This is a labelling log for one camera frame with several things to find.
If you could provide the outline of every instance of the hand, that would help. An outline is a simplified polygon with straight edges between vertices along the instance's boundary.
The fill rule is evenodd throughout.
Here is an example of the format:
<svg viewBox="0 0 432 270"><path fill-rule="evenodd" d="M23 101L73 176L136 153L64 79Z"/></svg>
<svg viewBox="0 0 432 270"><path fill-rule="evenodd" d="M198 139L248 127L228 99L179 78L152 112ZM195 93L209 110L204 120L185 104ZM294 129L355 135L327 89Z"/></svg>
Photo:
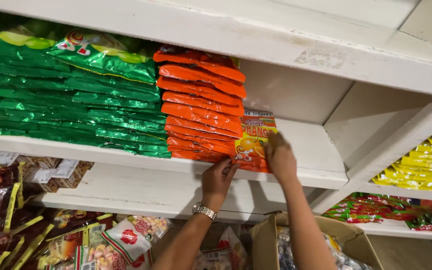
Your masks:
<svg viewBox="0 0 432 270"><path fill-rule="evenodd" d="M284 139L281 132L269 134L268 142L264 145L264 156L282 187L292 182L298 183L296 158L291 144Z"/></svg>
<svg viewBox="0 0 432 270"><path fill-rule="evenodd" d="M202 205L218 213L228 195L231 181L240 167L239 164L231 165L228 157L215 163L202 173Z"/></svg>

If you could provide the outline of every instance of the white wooden shelf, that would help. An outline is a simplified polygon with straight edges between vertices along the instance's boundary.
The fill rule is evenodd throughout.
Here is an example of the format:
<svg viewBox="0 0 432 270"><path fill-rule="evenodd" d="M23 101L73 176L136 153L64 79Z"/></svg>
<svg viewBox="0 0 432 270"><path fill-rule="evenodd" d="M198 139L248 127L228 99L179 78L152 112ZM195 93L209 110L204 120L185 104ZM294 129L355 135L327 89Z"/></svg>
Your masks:
<svg viewBox="0 0 432 270"><path fill-rule="evenodd" d="M368 235L432 239L432 231L411 230L404 221L385 219L382 223L356 224Z"/></svg>
<svg viewBox="0 0 432 270"><path fill-rule="evenodd" d="M75 189L45 193L33 204L51 208L188 218L201 200L201 176L159 169L95 163ZM264 214L285 210L277 183L234 179L219 221L260 222Z"/></svg>
<svg viewBox="0 0 432 270"><path fill-rule="evenodd" d="M90 10L85 1L70 9L49 4L0 0L0 11L432 94L431 43L297 3L113 0L117 8Z"/></svg>
<svg viewBox="0 0 432 270"><path fill-rule="evenodd" d="M339 189L347 182L344 165L322 126L277 119L276 125L295 148L297 174L307 187ZM182 158L154 158L117 149L68 144L22 136L0 136L0 151L202 174L212 163ZM238 169L235 178L276 183L272 174Z"/></svg>
<svg viewBox="0 0 432 270"><path fill-rule="evenodd" d="M393 195L393 196L400 196L400 197L407 197L407 198L432 200L432 191L413 190L407 188L400 188L393 185L375 184L373 181L370 181L366 185L360 187L358 191L367 192L367 193Z"/></svg>

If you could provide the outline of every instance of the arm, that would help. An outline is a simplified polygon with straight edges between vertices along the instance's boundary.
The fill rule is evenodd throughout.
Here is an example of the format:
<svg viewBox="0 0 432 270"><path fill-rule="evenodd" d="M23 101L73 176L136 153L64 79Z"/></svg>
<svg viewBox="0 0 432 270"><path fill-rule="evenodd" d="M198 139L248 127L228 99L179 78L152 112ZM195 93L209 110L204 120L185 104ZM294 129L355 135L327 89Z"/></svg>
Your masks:
<svg viewBox="0 0 432 270"><path fill-rule="evenodd" d="M280 132L273 133L264 151L286 199L291 248L297 269L337 270L335 259L322 237L303 193L303 186L296 176L296 158L291 145Z"/></svg>
<svg viewBox="0 0 432 270"><path fill-rule="evenodd" d="M216 214L219 212L238 167L239 164L231 165L231 158L228 158L215 163L202 174L202 205ZM213 220L205 214L192 215L153 265L153 270L190 270L212 223Z"/></svg>

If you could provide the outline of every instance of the silver wristwatch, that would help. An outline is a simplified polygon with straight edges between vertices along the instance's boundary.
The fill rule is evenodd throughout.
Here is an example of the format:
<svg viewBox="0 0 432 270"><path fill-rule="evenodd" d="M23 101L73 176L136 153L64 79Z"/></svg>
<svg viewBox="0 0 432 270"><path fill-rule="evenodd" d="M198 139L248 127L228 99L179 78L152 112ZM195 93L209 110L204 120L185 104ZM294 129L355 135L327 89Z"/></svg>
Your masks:
<svg viewBox="0 0 432 270"><path fill-rule="evenodd" d="M192 207L192 213L203 213L204 215L208 216L210 219L212 219L213 221L215 221L216 218L216 213L209 209L208 207L204 206L201 202L197 202L193 207Z"/></svg>

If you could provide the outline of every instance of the forearm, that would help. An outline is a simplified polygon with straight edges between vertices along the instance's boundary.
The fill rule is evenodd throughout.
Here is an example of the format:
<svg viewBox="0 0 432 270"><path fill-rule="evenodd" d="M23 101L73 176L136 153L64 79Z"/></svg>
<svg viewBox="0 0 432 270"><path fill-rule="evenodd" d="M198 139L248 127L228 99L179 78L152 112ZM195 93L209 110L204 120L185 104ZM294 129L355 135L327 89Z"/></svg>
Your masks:
<svg viewBox="0 0 432 270"><path fill-rule="evenodd" d="M199 252L211 218L202 213L192 215L163 254L156 260L153 270L190 270Z"/></svg>
<svg viewBox="0 0 432 270"><path fill-rule="evenodd" d="M335 260L306 201L297 177L285 181L284 196L294 261L299 270L336 270Z"/></svg>

